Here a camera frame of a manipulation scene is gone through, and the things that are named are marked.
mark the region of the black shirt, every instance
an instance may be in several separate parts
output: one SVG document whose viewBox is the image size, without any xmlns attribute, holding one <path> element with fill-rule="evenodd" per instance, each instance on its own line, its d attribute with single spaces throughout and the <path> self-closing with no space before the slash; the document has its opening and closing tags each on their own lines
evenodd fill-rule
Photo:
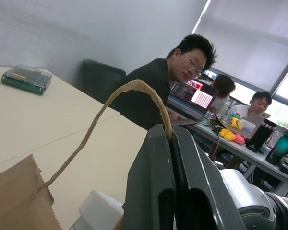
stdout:
<svg viewBox="0 0 288 230">
<path fill-rule="evenodd" d="M 155 59 L 136 69 L 123 79 L 122 85 L 135 79 L 143 80 L 158 93 L 163 103 L 166 103 L 170 90 L 166 59 Z M 146 130 L 162 123 L 160 110 L 146 93 L 124 92 L 114 100 L 111 107 Z"/>
</svg>

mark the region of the twisted paper handle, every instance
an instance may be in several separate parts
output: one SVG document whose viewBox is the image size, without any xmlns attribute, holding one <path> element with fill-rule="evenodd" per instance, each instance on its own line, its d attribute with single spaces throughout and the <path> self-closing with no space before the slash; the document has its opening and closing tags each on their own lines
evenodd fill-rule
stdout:
<svg viewBox="0 0 288 230">
<path fill-rule="evenodd" d="M 90 136 L 91 136 L 91 134 L 92 134 L 97 122 L 98 122 L 98 119 L 100 118 L 102 113 L 105 111 L 105 109 L 111 104 L 111 102 L 118 95 L 120 95 L 122 92 L 127 92 L 129 90 L 136 90 L 136 91 L 144 92 L 144 93 L 149 94 L 152 97 L 152 99 L 154 100 L 154 102 L 156 103 L 156 105 L 158 106 L 158 108 L 159 108 L 159 110 L 161 112 L 161 116 L 162 116 L 163 122 L 165 124 L 166 135 L 167 135 L 169 140 L 172 139 L 172 125 L 171 125 L 171 122 L 170 122 L 170 119 L 169 119 L 169 116 L 168 116 L 167 109 L 165 108 L 165 106 L 163 104 L 163 101 L 161 100 L 159 95 L 156 93 L 156 91 L 154 89 L 152 89 L 144 81 L 142 81 L 142 80 L 132 80 L 129 83 L 127 83 L 127 84 L 119 87 L 117 90 L 115 90 L 115 92 L 107 99 L 106 103 L 102 106 L 102 108 L 100 109 L 98 114 L 95 116 L 91 126 L 89 127 L 85 137 L 81 141 L 81 143 L 78 146 L 78 148 L 64 162 L 64 164 L 60 167 L 60 169 L 55 174 L 53 174 L 51 179 L 48 180 L 47 182 L 45 182 L 42 186 L 40 186 L 37 189 L 37 193 L 39 193 L 43 189 L 45 189 L 48 186 L 50 186 L 57 179 L 57 177 L 60 176 L 60 174 L 66 169 L 66 167 L 70 164 L 70 162 L 78 154 L 78 152 L 80 152 L 81 149 L 83 149 L 83 147 L 87 144 L 87 141 L 89 140 L 89 138 L 90 138 Z"/>
</svg>

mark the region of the eyeglasses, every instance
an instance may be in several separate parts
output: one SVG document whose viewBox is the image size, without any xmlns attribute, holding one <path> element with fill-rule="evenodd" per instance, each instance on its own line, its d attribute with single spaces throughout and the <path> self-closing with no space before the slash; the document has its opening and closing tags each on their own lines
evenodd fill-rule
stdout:
<svg viewBox="0 0 288 230">
<path fill-rule="evenodd" d="M 193 69 L 193 70 L 196 72 L 196 76 L 195 76 L 195 77 L 200 77 L 201 74 L 202 74 L 202 71 L 197 68 L 197 64 L 195 64 L 195 63 L 192 61 L 192 59 L 191 59 L 185 52 L 183 52 L 183 53 L 184 53 L 184 55 L 187 56 L 187 58 L 189 59 L 188 68 L 189 68 L 189 69 Z"/>
</svg>

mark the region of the man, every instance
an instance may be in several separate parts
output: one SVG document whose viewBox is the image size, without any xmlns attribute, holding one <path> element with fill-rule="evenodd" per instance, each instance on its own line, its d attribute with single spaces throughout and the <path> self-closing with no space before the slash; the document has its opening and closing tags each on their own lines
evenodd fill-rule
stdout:
<svg viewBox="0 0 288 230">
<path fill-rule="evenodd" d="M 225 118 L 225 121 L 229 120 L 230 115 L 235 112 L 239 112 L 242 118 L 246 118 L 251 113 L 262 114 L 264 111 L 267 110 L 267 108 L 271 105 L 271 103 L 272 98 L 269 92 L 267 91 L 257 92 L 250 100 L 250 107 L 248 107 L 247 105 L 233 106 L 229 110 L 228 115 Z M 237 166 L 239 166 L 242 162 L 244 162 L 243 158 L 234 155 L 231 161 L 225 164 L 225 168 L 234 169 Z"/>
<path fill-rule="evenodd" d="M 225 101 L 229 100 L 229 95 L 236 89 L 234 81 L 225 75 L 218 75 L 213 82 L 200 80 L 218 90 L 218 94 L 212 102 L 209 111 L 212 113 L 218 112 L 223 106 Z"/>
<path fill-rule="evenodd" d="M 215 62 L 215 53 L 214 46 L 207 39 L 198 34 L 189 35 L 170 51 L 166 59 L 155 59 L 136 69 L 123 79 L 122 85 L 141 79 L 166 103 L 170 82 L 184 83 L 198 77 Z M 162 123 L 158 107 L 150 95 L 142 92 L 122 93 L 111 107 L 146 130 Z"/>
</svg>

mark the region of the desk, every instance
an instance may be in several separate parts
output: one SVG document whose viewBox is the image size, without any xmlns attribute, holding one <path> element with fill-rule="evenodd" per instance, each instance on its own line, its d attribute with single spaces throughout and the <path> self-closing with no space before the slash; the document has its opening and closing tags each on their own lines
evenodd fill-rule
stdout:
<svg viewBox="0 0 288 230">
<path fill-rule="evenodd" d="M 0 67 L 0 74 L 7 69 Z M 43 96 L 0 82 L 0 172 L 33 154 L 48 180 L 78 147 L 101 106 L 55 76 Z M 78 219 L 79 206 L 94 189 L 124 202 L 128 171 L 146 134 L 118 112 L 105 111 L 87 145 L 49 187 L 62 229 Z"/>
<path fill-rule="evenodd" d="M 204 126 L 199 122 L 196 125 L 188 126 L 189 129 L 197 132 L 203 137 L 212 140 L 214 143 L 218 143 L 218 136 L 213 133 L 210 127 Z M 284 196 L 288 191 L 288 175 L 281 172 L 276 166 L 268 163 L 265 160 L 265 156 L 260 153 L 254 153 L 245 147 L 241 146 L 233 141 L 225 141 L 223 138 L 220 138 L 219 145 L 233 154 L 244 158 L 249 161 L 253 166 L 251 169 L 258 167 L 263 171 L 269 173 L 270 175 L 276 177 L 281 181 L 280 185 L 274 191 L 278 195 Z"/>
</svg>

